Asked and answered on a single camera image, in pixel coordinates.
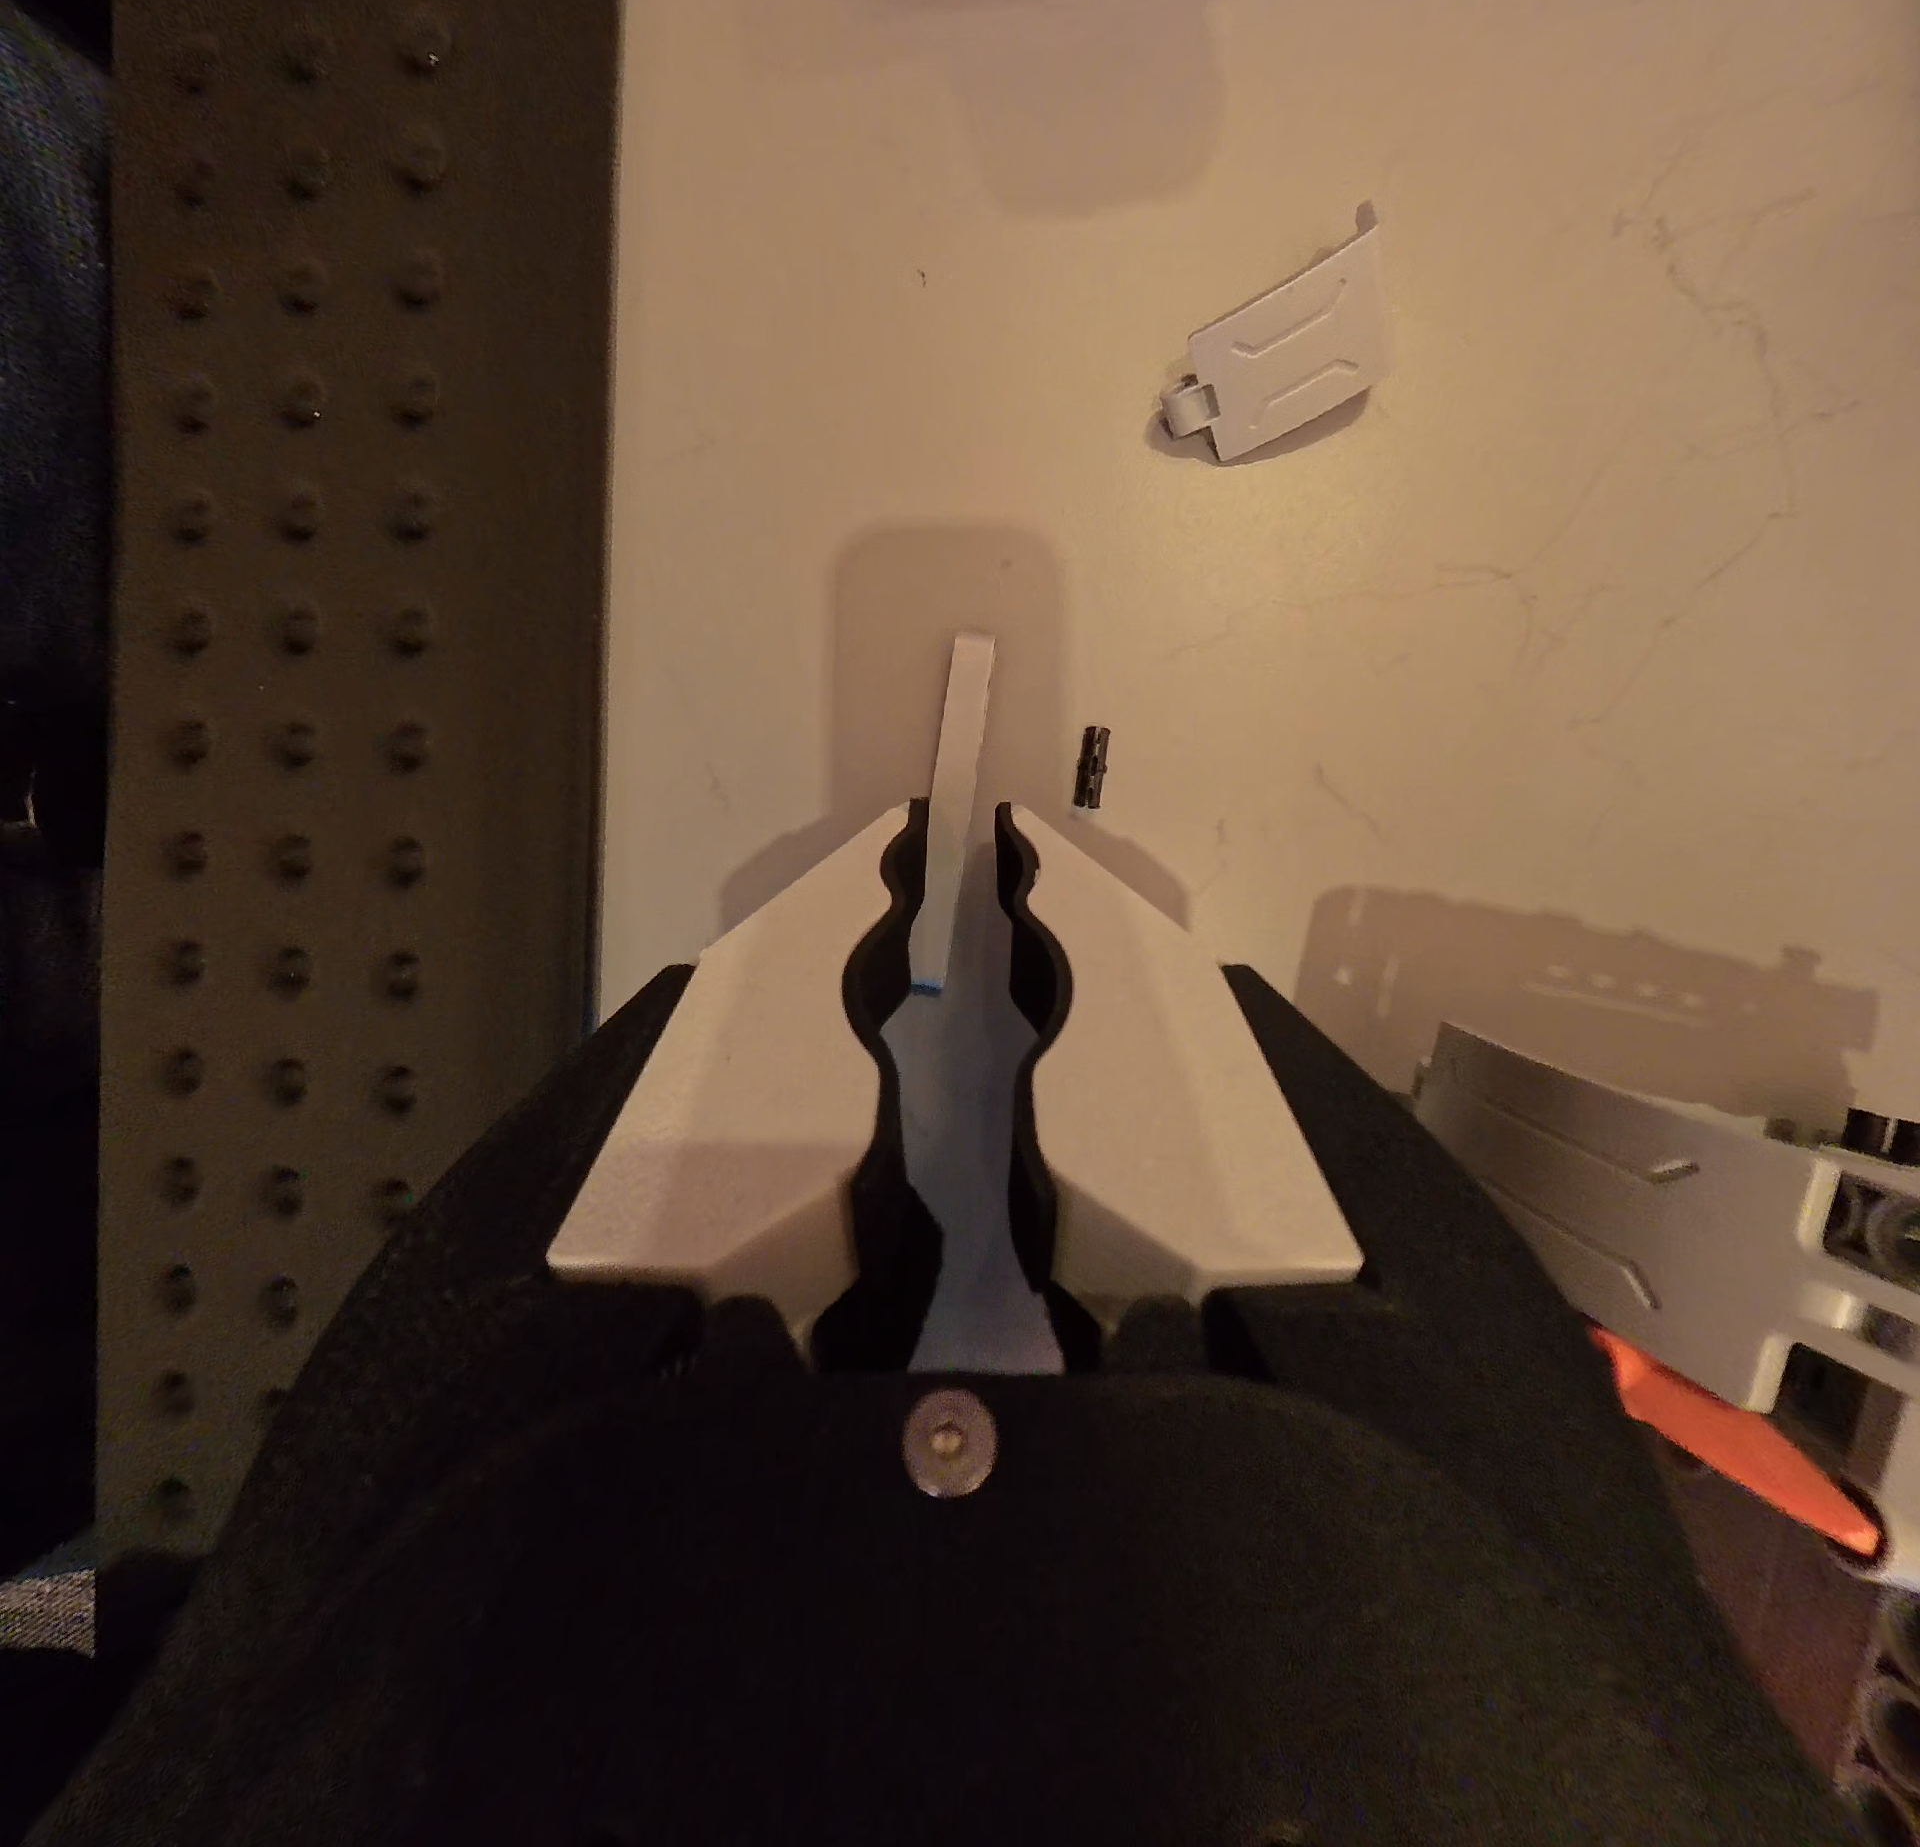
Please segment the grey orange toy block model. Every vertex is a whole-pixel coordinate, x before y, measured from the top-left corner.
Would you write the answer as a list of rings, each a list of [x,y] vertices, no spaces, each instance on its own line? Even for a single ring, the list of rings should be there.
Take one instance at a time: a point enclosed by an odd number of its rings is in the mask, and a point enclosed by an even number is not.
[[[1917,1842],[1917,1118],[1741,1118],[1453,1023],[1412,1109],[1595,1329],[1628,1414],[1880,1593],[1836,1792],[1875,1842]]]

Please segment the light grey holed beam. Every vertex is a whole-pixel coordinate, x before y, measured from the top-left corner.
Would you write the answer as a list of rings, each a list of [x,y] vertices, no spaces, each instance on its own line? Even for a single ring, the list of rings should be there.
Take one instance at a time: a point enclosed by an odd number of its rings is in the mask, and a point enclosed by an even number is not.
[[[979,763],[991,723],[991,688],[997,659],[993,634],[963,632],[951,641],[947,692],[934,751],[923,896],[912,934],[916,993],[943,994],[969,852]]]

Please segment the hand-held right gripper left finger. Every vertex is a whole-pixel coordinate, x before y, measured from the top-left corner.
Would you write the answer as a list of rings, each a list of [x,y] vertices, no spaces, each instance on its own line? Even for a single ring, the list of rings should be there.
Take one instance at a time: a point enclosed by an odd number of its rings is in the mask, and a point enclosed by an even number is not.
[[[703,950],[547,1250],[584,1283],[762,1298],[813,1358],[914,1358],[927,1205],[883,1026],[912,993],[927,802]]]

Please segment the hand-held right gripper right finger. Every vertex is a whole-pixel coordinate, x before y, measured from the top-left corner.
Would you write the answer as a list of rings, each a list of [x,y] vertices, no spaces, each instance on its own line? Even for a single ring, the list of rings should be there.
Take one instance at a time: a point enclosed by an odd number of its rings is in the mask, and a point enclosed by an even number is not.
[[[1363,1253],[1227,970],[1034,809],[995,809],[1013,1086],[1008,1222],[1063,1349],[1146,1300],[1354,1283]]]

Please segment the dark perforated pad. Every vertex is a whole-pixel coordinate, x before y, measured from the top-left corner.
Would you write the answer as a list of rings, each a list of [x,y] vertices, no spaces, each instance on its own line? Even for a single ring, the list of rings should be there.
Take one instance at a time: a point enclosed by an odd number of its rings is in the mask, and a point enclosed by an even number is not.
[[[96,1528],[586,1030],[620,0],[116,0]]]

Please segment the small grey block panel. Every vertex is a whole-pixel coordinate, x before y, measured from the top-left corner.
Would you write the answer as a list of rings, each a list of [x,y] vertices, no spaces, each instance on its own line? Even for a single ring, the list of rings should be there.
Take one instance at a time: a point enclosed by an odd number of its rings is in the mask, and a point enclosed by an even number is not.
[[[1394,366],[1380,216],[1365,202],[1342,246],[1189,335],[1160,421],[1233,466],[1357,402]]]

